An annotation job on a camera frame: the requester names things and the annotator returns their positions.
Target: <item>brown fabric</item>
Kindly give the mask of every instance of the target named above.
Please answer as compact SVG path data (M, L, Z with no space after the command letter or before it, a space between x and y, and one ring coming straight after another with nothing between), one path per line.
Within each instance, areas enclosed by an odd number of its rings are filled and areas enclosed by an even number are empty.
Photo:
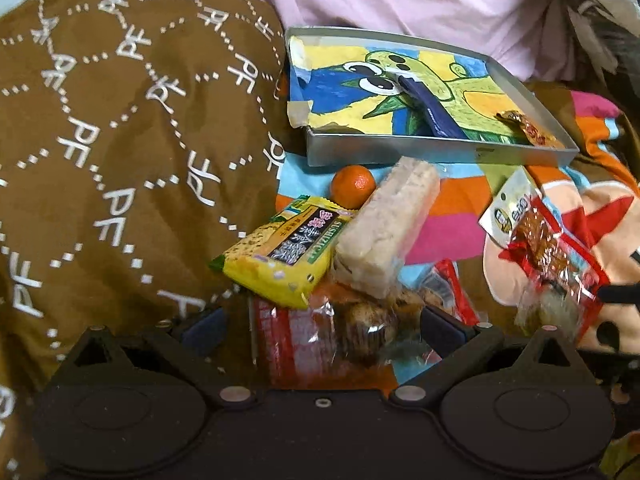
M248 338L207 263L274 213L281 143L300 142L262 1L30 0L0 37L0 467L25 480L28 403L87 325L132 333L217 301Z

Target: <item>pink stripe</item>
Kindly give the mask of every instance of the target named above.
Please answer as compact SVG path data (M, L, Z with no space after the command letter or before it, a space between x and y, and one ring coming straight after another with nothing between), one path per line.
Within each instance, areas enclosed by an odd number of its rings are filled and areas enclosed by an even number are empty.
M484 250L484 231L470 213L429 216L406 258L407 265L453 261L479 256Z
M608 99L587 92L571 92L574 99L576 117L596 117L599 119L616 118L620 115L620 108Z

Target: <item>cartoon eye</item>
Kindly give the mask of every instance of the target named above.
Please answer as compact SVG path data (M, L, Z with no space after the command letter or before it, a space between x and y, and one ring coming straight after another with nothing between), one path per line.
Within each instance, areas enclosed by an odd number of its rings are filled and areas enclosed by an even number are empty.
M379 76L361 79L358 85L360 85L360 88L363 90L376 95L399 95L401 93L400 89L391 79Z
M371 63L365 63L364 61L350 61L345 63L342 67L345 70L348 70L348 72L361 74L364 77L382 74L382 69L379 66L375 66Z

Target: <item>orange fruit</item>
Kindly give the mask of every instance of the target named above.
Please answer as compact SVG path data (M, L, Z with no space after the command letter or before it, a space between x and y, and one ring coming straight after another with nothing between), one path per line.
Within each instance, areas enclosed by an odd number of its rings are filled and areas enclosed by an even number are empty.
M376 181L364 166L347 166L331 181L331 200L345 209L360 209L376 189Z

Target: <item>bread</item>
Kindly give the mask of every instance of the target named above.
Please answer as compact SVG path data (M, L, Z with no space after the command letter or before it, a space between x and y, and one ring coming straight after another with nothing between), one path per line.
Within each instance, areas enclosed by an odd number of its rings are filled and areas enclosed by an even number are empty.
M393 294L404 258L439 192L436 167L402 157L340 234L334 280L379 300Z

